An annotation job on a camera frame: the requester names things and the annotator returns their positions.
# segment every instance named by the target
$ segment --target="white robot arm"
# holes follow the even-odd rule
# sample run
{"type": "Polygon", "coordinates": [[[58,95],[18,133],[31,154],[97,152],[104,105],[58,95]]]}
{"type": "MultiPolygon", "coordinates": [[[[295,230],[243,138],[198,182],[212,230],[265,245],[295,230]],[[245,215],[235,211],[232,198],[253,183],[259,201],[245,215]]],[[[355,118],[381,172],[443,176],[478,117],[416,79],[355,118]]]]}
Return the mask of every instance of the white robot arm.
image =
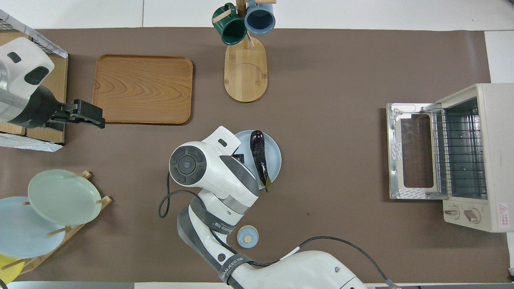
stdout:
{"type": "Polygon", "coordinates": [[[233,288],[366,288],[325,252],[293,250],[280,261],[256,269],[249,257],[226,245],[227,235],[259,197],[256,178],[231,156],[240,144],[230,131],[219,127],[203,141],[184,143],[172,153],[173,180],[202,188],[178,216],[178,233],[184,242],[233,288]]]}
{"type": "Polygon", "coordinates": [[[82,100],[59,103],[41,82],[52,72],[52,60],[27,38],[0,46],[0,122],[26,128],[64,130],[65,123],[105,127],[102,109],[82,100]]]}

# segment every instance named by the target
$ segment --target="eggplant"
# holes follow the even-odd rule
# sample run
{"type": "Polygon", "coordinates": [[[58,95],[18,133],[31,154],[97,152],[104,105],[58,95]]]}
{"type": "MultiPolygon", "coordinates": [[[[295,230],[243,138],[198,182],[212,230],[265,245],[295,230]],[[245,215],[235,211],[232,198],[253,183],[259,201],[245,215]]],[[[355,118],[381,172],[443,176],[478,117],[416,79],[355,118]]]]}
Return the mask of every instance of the eggplant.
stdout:
{"type": "Polygon", "coordinates": [[[268,191],[271,185],[271,179],[268,175],[268,168],[266,167],[266,154],[264,151],[264,134],[261,131],[253,131],[250,135],[250,151],[252,152],[253,162],[259,174],[261,186],[268,191]]]}

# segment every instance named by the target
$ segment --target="table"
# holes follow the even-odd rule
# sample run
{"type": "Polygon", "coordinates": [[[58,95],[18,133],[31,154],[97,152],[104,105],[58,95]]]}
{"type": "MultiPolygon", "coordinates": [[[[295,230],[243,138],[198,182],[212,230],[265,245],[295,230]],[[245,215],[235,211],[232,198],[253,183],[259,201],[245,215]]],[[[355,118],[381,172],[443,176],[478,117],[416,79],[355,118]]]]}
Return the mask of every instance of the table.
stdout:
{"type": "MultiPolygon", "coordinates": [[[[362,247],[396,282],[508,282],[505,234],[445,223],[441,201],[389,199],[386,103],[436,101],[489,82],[483,32],[276,29],[259,37],[268,89],[246,104],[225,92],[226,46],[212,28],[40,33],[70,53],[69,101],[90,101],[96,60],[118,53],[190,58],[193,104],[185,125],[77,125],[55,153],[0,148],[0,197],[26,195],[34,175],[59,168],[90,170],[113,198],[94,225],[17,281],[219,282],[176,232],[176,214],[191,197],[172,199],[164,220],[157,206],[171,152],[223,125],[234,133],[259,129],[282,151],[277,180],[238,225],[255,226],[259,243],[245,250],[229,237],[256,261],[329,235],[362,247]]],[[[305,249],[333,254],[365,283],[383,282],[349,246],[317,241],[305,249]]]]}

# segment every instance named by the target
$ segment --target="red and white sticker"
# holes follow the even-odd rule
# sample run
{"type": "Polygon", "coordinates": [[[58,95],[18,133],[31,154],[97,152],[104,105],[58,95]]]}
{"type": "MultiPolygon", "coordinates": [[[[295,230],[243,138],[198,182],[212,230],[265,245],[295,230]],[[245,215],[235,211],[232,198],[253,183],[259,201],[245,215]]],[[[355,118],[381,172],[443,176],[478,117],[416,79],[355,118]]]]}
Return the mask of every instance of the red and white sticker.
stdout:
{"type": "Polygon", "coordinates": [[[500,217],[500,227],[510,227],[509,223],[509,207],[507,203],[498,203],[498,217],[500,217]]]}

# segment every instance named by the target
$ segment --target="toaster oven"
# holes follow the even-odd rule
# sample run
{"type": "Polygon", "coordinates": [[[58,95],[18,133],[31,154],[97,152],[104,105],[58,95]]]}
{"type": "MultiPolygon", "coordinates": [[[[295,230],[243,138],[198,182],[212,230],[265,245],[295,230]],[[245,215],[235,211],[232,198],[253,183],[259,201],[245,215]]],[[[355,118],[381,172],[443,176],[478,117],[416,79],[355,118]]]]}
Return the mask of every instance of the toaster oven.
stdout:
{"type": "Polygon", "coordinates": [[[514,84],[387,105],[390,197],[443,200],[444,220],[514,231],[514,84]]]}

